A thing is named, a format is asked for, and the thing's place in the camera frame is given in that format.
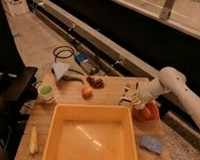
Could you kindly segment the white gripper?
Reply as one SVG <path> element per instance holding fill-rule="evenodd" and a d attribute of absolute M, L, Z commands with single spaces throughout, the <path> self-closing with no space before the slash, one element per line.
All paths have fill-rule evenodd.
<path fill-rule="evenodd" d="M 124 103 L 133 104 L 139 99 L 137 105 L 139 107 L 144 106 L 150 99 L 151 94 L 149 92 L 148 86 L 146 84 L 127 83 L 124 87 L 124 93 L 122 94 L 118 105 L 123 105 Z"/>

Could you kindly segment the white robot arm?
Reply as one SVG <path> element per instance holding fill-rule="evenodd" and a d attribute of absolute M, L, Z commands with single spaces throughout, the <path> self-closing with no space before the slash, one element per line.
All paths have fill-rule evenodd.
<path fill-rule="evenodd" d="M 157 78 L 147 83 L 137 84 L 129 97 L 122 96 L 121 99 L 128 99 L 131 107 L 143 109 L 147 103 L 160 95 L 172 93 L 200 131 L 200 97 L 186 85 L 186 82 L 187 79 L 183 73 L 166 66 L 159 71 Z"/>

